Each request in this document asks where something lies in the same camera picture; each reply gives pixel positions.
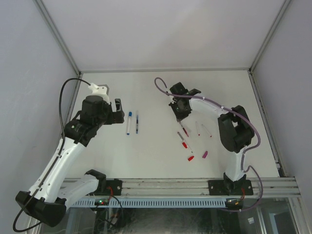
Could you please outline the blue gel pen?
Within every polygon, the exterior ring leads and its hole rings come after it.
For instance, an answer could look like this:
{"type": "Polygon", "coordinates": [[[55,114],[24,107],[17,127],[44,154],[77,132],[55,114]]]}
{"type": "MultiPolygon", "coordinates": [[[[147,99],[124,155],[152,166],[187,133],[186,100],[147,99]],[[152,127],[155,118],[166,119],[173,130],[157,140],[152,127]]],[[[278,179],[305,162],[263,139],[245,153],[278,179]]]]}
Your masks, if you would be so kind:
{"type": "Polygon", "coordinates": [[[138,126],[139,126],[139,114],[138,111],[136,111],[136,134],[138,134],[138,126]]]}

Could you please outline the blue white marker pen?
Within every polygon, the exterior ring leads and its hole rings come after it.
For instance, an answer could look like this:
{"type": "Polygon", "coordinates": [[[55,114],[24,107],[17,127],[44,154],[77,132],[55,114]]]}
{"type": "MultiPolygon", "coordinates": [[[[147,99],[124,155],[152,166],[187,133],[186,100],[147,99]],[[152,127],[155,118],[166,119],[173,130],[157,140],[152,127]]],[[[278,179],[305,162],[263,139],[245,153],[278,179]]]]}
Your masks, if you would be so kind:
{"type": "Polygon", "coordinates": [[[132,119],[132,112],[128,113],[128,118],[127,118],[127,129],[126,129],[126,135],[130,135],[130,130],[131,130],[131,119],[132,119]]]}

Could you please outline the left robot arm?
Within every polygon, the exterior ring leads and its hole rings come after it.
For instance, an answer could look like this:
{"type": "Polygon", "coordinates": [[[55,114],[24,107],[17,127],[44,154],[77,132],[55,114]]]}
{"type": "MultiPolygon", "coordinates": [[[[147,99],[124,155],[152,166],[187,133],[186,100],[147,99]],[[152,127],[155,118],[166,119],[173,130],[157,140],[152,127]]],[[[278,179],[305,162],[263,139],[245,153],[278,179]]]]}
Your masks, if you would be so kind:
{"type": "Polygon", "coordinates": [[[121,100],[111,103],[99,95],[87,96],[82,109],[63,128],[62,138],[50,162],[28,191],[20,191],[16,202],[27,215],[50,227],[58,225],[66,211],[83,196],[90,193],[111,195],[106,175],[88,170],[79,180],[64,189],[61,185],[80,154],[103,125],[122,124],[124,112],[121,100]]]}

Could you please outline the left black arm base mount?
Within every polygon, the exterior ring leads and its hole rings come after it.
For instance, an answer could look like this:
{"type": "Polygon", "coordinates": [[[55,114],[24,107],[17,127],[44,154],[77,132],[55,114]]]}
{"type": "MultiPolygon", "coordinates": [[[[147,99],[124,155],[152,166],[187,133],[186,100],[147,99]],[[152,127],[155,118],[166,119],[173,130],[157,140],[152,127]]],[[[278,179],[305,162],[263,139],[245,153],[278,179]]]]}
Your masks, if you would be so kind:
{"type": "Polygon", "coordinates": [[[104,192],[108,193],[109,195],[112,194],[114,196],[120,196],[122,192],[122,184],[123,182],[120,179],[106,180],[104,192]]]}

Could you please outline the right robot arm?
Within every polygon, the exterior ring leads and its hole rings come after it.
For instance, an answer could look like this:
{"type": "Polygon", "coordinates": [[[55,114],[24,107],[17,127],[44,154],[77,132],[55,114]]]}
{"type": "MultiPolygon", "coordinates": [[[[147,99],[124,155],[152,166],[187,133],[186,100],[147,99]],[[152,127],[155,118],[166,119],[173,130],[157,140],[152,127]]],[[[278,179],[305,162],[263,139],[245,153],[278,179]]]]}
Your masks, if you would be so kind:
{"type": "Polygon", "coordinates": [[[192,111],[216,120],[223,147],[231,154],[223,174],[222,189],[227,195],[241,190],[246,180],[244,152],[251,144],[254,130],[248,124],[245,109],[238,105],[229,110],[214,101],[208,101],[198,89],[188,90],[178,82],[166,90],[173,95],[169,106],[178,122],[187,118],[192,111]]]}

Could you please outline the red gel pen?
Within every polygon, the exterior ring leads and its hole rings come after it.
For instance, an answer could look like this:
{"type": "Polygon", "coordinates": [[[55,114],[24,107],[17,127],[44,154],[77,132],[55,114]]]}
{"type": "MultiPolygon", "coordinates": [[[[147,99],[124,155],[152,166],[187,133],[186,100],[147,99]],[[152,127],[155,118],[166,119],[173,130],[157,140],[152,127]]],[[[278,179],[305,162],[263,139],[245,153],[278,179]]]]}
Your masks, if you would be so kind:
{"type": "Polygon", "coordinates": [[[178,122],[178,123],[179,123],[179,125],[181,126],[181,128],[182,128],[183,132],[185,133],[185,135],[186,135],[187,137],[189,137],[189,134],[188,134],[186,128],[184,127],[184,125],[183,125],[181,122],[178,122]]]}

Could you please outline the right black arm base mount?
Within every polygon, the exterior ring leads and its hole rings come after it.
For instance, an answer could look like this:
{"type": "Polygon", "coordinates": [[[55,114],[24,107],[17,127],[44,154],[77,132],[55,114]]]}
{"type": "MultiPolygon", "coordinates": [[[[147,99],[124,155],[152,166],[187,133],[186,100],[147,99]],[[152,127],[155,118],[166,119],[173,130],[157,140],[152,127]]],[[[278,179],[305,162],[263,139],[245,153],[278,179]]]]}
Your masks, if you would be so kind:
{"type": "Polygon", "coordinates": [[[250,180],[231,182],[225,180],[209,180],[209,195],[253,195],[253,187],[250,180]]]}

